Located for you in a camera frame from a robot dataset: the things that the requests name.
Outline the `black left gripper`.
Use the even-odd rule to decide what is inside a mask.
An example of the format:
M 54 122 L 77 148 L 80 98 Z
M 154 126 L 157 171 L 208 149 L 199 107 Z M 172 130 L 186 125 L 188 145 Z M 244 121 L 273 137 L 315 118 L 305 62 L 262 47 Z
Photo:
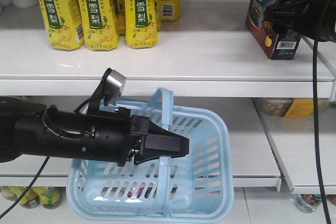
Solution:
M 133 164 L 140 165 L 160 157 L 184 157 L 189 154 L 188 138 L 151 123 L 148 117 L 131 115 L 131 110 L 125 107 L 113 111 L 87 108 L 85 115 L 88 128 L 80 159 L 124 166 L 133 156 Z M 143 156 L 136 155 L 141 144 Z

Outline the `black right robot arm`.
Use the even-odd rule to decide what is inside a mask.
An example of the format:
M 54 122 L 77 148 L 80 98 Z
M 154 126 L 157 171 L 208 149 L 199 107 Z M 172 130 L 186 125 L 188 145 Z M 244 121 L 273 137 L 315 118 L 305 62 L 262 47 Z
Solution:
M 319 42 L 335 42 L 335 0 L 278 0 L 265 8 L 276 33 L 288 29 Z

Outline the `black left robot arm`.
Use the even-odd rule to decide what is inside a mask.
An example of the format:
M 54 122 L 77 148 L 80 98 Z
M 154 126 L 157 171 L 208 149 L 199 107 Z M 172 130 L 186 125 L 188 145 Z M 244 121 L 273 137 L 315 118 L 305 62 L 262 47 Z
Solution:
M 1 162 L 21 155 L 136 165 L 189 153 L 189 139 L 127 108 L 66 112 L 14 97 L 1 97 Z

